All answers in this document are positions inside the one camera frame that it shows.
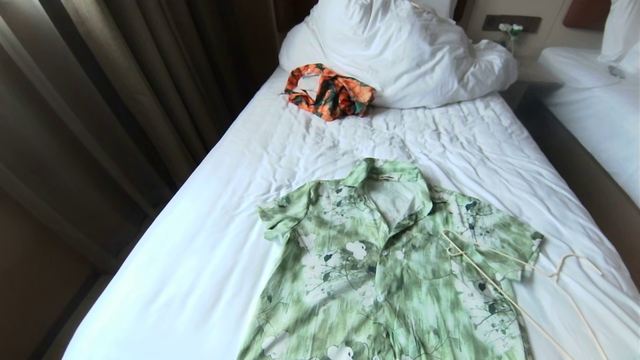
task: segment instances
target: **headboard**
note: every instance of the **headboard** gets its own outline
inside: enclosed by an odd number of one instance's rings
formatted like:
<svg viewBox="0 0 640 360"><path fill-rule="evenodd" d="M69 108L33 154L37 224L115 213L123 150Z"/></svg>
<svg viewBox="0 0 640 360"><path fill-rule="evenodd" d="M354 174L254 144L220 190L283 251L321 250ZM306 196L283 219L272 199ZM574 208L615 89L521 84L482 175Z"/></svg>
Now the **headboard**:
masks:
<svg viewBox="0 0 640 360"><path fill-rule="evenodd" d="M316 3L317 0L273 0L278 32L286 33L301 23ZM453 13L456 22L462 19L466 6L467 0L458 0Z"/></svg>
<svg viewBox="0 0 640 360"><path fill-rule="evenodd" d="M573 0L562 21L567 28L603 31L611 0Z"/></svg>

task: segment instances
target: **orange floral clothing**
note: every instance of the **orange floral clothing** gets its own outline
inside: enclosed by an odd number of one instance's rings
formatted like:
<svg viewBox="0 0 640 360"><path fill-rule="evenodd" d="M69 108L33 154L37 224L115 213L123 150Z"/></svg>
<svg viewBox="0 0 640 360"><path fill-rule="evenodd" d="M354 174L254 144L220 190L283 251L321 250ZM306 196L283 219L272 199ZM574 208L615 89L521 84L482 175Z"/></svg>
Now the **orange floral clothing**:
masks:
<svg viewBox="0 0 640 360"><path fill-rule="evenodd" d="M295 91L298 81L309 74L320 75L315 99L304 90ZM365 116L375 93L376 89L373 87L357 79L336 74L323 64L309 64L293 70L284 88L284 94L289 94L291 103L326 121L334 121L347 115Z"/></svg>

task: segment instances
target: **wall outlet panel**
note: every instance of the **wall outlet panel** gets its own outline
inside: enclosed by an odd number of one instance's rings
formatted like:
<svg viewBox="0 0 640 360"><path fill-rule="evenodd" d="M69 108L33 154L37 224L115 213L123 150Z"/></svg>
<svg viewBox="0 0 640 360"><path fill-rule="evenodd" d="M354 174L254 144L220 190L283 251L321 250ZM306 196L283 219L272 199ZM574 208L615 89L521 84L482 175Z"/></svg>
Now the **wall outlet panel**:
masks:
<svg viewBox="0 0 640 360"><path fill-rule="evenodd" d="M519 16L519 15L487 15L482 25L483 31L500 31L500 24L519 24L522 25L523 33L537 33L541 17L537 16Z"/></svg>

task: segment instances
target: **shirt sleeve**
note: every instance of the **shirt sleeve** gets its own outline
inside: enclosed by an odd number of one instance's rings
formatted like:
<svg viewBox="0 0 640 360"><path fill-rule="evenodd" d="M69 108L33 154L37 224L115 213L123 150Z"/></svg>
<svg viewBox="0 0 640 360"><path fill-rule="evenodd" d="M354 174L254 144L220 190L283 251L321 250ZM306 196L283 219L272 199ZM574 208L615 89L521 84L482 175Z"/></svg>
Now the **shirt sleeve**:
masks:
<svg viewBox="0 0 640 360"><path fill-rule="evenodd" d="M529 224L491 204L466 196L462 201L459 205L463 213L463 226L466 227L462 229L464 236L485 245L466 244L464 248L467 254L498 281L521 281L523 275L529 275L532 268L525 264L533 265L536 262L544 236Z"/></svg>
<svg viewBox="0 0 640 360"><path fill-rule="evenodd" d="M265 239L281 245L287 242L291 230L307 215L311 184L258 207L258 215L267 228Z"/></svg>

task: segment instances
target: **white flower print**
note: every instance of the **white flower print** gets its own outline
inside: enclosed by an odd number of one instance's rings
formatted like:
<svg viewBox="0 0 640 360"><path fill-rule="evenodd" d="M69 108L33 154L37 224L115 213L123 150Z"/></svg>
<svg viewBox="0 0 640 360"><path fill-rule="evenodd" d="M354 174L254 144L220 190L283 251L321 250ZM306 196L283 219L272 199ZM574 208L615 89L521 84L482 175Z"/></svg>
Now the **white flower print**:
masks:
<svg viewBox="0 0 640 360"><path fill-rule="evenodd" d="M372 306L376 300L376 288L371 284L362 285L356 290L356 293L360 302L366 307Z"/></svg>
<svg viewBox="0 0 640 360"><path fill-rule="evenodd" d="M277 359L287 351L288 343L289 333L281 331L278 336L270 336L262 342L262 351L264 355L272 359Z"/></svg>
<svg viewBox="0 0 640 360"><path fill-rule="evenodd" d="M353 243L347 243L347 250L353 253L353 257L357 260L362 260L367 255L366 247L359 241Z"/></svg>
<svg viewBox="0 0 640 360"><path fill-rule="evenodd" d="M326 355L331 360L353 360L353 349L345 344L340 344L339 347L330 347L326 351Z"/></svg>
<svg viewBox="0 0 640 360"><path fill-rule="evenodd" d="M322 272L324 270L324 260L322 258L308 252L302 257L301 261L302 265L305 265L304 273L307 278L307 282L310 278L322 276Z"/></svg>
<svg viewBox="0 0 640 360"><path fill-rule="evenodd" d="M303 247L307 250L313 249L315 242L316 242L316 234L309 234L307 236L300 236L298 238L298 243L300 244L300 247Z"/></svg>

